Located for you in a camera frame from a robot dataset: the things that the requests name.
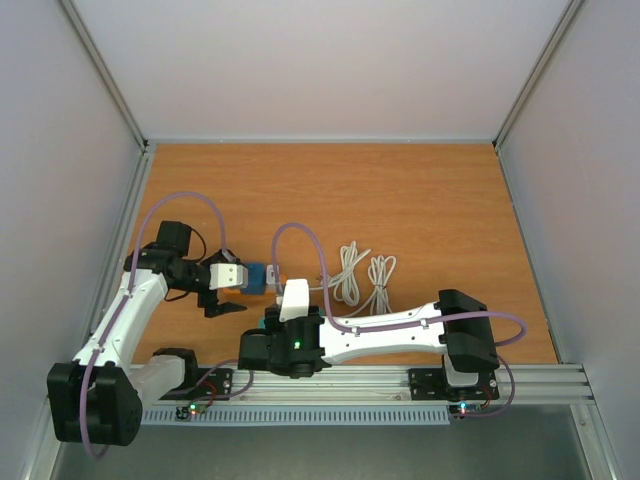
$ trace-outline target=white enclosure wall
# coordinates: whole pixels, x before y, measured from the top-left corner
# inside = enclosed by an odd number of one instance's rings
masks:
[[[47,372],[82,340],[138,152],[55,1],[3,2],[0,45],[0,476],[14,479]]]
[[[640,420],[640,3],[587,2],[502,150],[565,360],[584,363],[625,478]]]
[[[143,134],[493,140],[566,0],[76,0]]]

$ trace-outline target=red wire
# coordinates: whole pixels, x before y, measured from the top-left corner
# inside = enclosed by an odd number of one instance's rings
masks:
[[[487,408],[490,404],[491,404],[491,392],[489,391],[489,389],[487,387],[482,387],[481,390],[487,394],[487,401],[484,402],[482,405],[480,405],[480,409],[484,410],[485,408]]]
[[[213,383],[202,382],[202,385],[206,385],[211,388],[211,398],[209,399],[209,403],[207,403],[207,406],[205,407],[209,408],[211,405],[213,405],[213,400],[216,398],[216,394],[218,393],[218,391],[216,390],[216,387],[213,386]]]

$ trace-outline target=coiled white cable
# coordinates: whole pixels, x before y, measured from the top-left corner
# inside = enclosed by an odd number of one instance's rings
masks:
[[[349,246],[340,247],[340,263],[342,271],[337,275],[329,278],[329,288],[333,288],[333,298],[338,302],[344,302],[350,307],[355,307],[360,302],[360,289],[355,277],[356,265],[369,253],[371,249],[358,254],[356,242],[351,242]],[[391,313],[389,305],[389,294],[387,292],[387,283],[391,278],[394,268],[396,268],[396,257],[383,257],[378,255],[371,259],[371,264],[367,269],[369,280],[373,284],[373,292],[355,312],[344,317],[353,317],[362,312],[369,305],[371,315],[382,315]],[[310,290],[322,290],[322,287],[314,287]]]

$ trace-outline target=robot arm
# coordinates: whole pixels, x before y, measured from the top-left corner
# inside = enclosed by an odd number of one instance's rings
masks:
[[[452,389],[479,385],[480,373],[499,362],[488,318],[430,323],[443,315],[486,311],[486,306],[457,290],[442,290],[437,302],[387,315],[334,318],[336,328],[309,305],[306,280],[289,280],[280,306],[265,311],[265,328],[249,330],[240,342],[238,368],[263,370],[291,378],[310,377],[323,368],[362,356],[421,351],[443,356],[443,373]],[[358,333],[360,328],[417,323],[417,326]]]
[[[170,289],[197,293],[206,317],[246,308],[219,304],[216,292],[246,286],[246,266],[235,257],[230,262],[222,252],[202,262],[183,259],[190,235],[187,225],[162,222],[156,241],[140,250],[131,291],[129,256],[116,297],[87,344],[71,362],[57,363],[50,370],[47,388],[58,440],[81,441],[79,405],[87,369],[93,385],[86,397],[87,427],[94,443],[128,445],[138,432],[144,408],[172,389],[195,385],[198,364],[193,350],[161,349],[143,368],[133,373],[130,369],[149,318]]]

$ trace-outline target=wooden table surface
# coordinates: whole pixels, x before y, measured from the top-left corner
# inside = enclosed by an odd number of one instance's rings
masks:
[[[491,145],[159,145],[138,217],[171,193],[202,193],[221,209],[227,245],[243,261],[270,263],[270,245],[283,223],[306,224],[322,243],[329,271],[339,271],[339,248],[356,240],[360,250],[395,255],[389,282],[393,311],[436,301],[456,288],[522,316],[529,333],[500,353],[514,363],[555,363],[536,287],[496,155]],[[198,229],[209,251],[220,247],[216,218],[196,199],[177,199],[158,210],[145,232],[155,238],[161,220]],[[190,257],[201,253],[195,235]],[[317,284],[320,272],[311,241],[289,230],[279,261],[289,278]],[[361,297],[373,287],[369,259],[357,267]],[[152,316],[134,361],[161,347],[188,347],[202,364],[237,358],[240,335],[258,326],[273,297],[234,296],[245,312],[204,318],[196,296],[164,303]],[[312,302],[322,305],[321,293]],[[334,313],[352,309],[332,304]],[[517,327],[492,320],[496,340]],[[354,363],[436,363],[434,355],[390,354]]]

